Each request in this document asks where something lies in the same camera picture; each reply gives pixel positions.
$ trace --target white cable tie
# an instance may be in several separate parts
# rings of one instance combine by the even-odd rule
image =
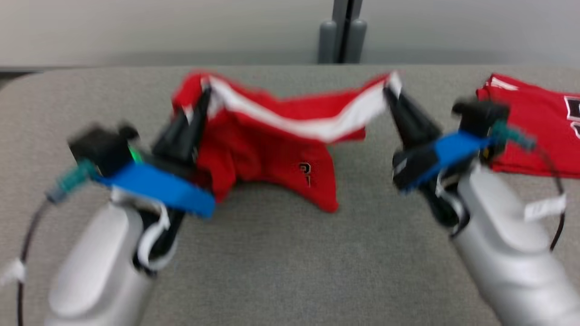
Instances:
[[[443,175],[445,175],[446,171],[447,170],[445,169],[441,170],[441,172],[439,172],[439,174],[437,175],[437,182],[435,184],[435,195],[438,198],[441,198],[444,201],[446,201],[457,215],[459,221],[461,221],[465,218],[466,215],[463,203],[461,203],[461,201],[456,196],[448,193],[445,190],[445,187],[442,185],[442,177]]]
[[[155,245],[155,242],[157,242],[163,231],[168,230],[171,226],[167,207],[163,203],[158,203],[158,205],[161,210],[159,220],[145,230],[141,236],[141,240],[139,241],[139,248],[137,249],[137,258],[139,259],[139,262],[150,270],[160,270],[167,266],[177,250],[177,239],[175,239],[167,254],[154,261],[149,260],[149,254],[151,253],[153,245]]]
[[[524,220],[532,222],[547,216],[562,214],[566,210],[566,194],[547,198],[527,204],[524,208]]]
[[[18,258],[14,259],[4,268],[0,277],[0,288],[14,281],[22,282],[26,280],[26,266]]]

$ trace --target gray table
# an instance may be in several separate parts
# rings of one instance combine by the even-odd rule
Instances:
[[[210,67],[279,96],[359,86],[385,66]],[[579,91],[580,72],[550,67],[401,67],[407,90],[448,131],[458,96],[493,71]],[[132,121],[149,144],[191,67],[52,71],[0,92],[0,262],[17,256],[33,212],[73,163],[66,137],[91,121]],[[417,194],[391,184],[399,139],[390,116],[365,142],[332,146],[340,210],[321,212],[267,184],[239,186],[210,222],[187,219],[175,262],[162,274],[144,325],[495,325],[447,236]],[[527,199],[555,193],[547,178],[506,176]],[[569,219],[556,250],[580,288],[580,191],[568,180]],[[30,255],[27,325],[47,309],[52,276],[107,198],[86,187],[41,224]],[[550,220],[550,231],[556,221]],[[14,285],[0,293],[0,325],[15,320]]]

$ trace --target blue strap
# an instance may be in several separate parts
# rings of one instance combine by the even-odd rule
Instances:
[[[114,176],[98,177],[95,181],[119,187],[129,193],[142,195],[164,203],[167,207],[211,218],[215,199],[207,191],[170,173],[145,163],[131,163]]]
[[[493,138],[479,138],[462,131],[439,138],[432,145],[437,154],[438,162],[418,177],[404,191],[413,190],[420,184],[437,176],[441,170],[447,169],[476,152],[489,147],[493,141]]]

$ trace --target red garment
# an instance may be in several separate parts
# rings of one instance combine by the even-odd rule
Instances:
[[[176,92],[173,108],[191,111],[202,87],[212,88],[197,164],[210,171],[218,202],[239,179],[279,184],[334,212],[334,166],[325,145],[364,139],[366,124],[386,110],[387,78],[358,89],[276,99],[216,74],[197,73]]]
[[[477,97],[508,104],[508,123],[536,137],[563,177],[580,178],[580,94],[552,92],[492,74],[477,90]],[[496,171],[551,175],[538,155],[514,144],[508,144],[492,167]]]

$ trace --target black lettering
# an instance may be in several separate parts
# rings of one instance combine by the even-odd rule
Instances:
[[[564,96],[568,107],[568,119],[580,120],[580,98]]]
[[[302,171],[302,173],[304,173],[304,176],[306,177],[306,183],[310,187],[310,172],[312,171],[312,166],[308,162],[302,162],[299,164],[299,166],[300,170]]]

